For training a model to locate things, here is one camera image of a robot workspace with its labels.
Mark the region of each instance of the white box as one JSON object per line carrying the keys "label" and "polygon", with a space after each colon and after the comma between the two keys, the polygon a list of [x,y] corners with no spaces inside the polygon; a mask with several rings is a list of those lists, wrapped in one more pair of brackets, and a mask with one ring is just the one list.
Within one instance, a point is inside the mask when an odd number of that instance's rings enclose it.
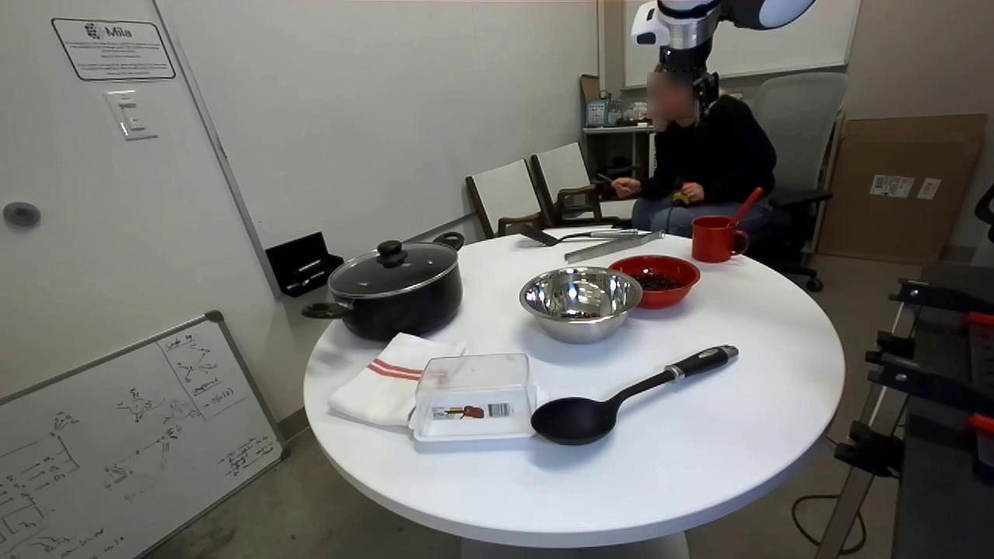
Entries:
{"label": "white box", "polygon": [[428,360],[410,413],[418,446],[521,444],[532,437],[533,392],[524,355]]}

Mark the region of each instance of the red container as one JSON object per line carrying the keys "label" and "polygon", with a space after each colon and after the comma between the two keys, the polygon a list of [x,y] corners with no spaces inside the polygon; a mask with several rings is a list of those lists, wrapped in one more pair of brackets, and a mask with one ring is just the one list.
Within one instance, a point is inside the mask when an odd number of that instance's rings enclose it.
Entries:
{"label": "red container", "polygon": [[620,270],[644,287],[640,308],[670,308],[702,280],[695,263],[666,255],[620,257],[612,270]]}

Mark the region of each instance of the wall sign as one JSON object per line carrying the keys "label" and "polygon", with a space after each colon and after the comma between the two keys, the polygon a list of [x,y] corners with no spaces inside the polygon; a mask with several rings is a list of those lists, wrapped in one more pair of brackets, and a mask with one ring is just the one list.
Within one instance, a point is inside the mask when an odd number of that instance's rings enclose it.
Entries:
{"label": "wall sign", "polygon": [[171,81],[176,72],[149,21],[53,19],[80,81]]}

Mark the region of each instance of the paper box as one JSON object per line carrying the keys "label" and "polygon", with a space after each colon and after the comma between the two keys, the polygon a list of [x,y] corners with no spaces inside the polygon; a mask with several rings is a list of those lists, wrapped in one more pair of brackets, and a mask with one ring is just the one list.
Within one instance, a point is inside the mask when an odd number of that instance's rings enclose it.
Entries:
{"label": "paper box", "polygon": [[985,128],[985,114],[849,121],[816,253],[937,262],[976,176]]}

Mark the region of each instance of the folded cloth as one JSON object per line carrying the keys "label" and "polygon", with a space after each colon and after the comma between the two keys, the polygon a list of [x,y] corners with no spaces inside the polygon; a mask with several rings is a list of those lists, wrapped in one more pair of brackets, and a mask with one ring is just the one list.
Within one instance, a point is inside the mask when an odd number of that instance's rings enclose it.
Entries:
{"label": "folded cloth", "polygon": [[408,417],[415,400],[415,380],[428,366],[428,360],[460,355],[440,343],[415,340],[399,334],[383,355],[354,372],[342,389],[330,394],[330,408],[340,417],[383,426],[383,428],[408,428]]}

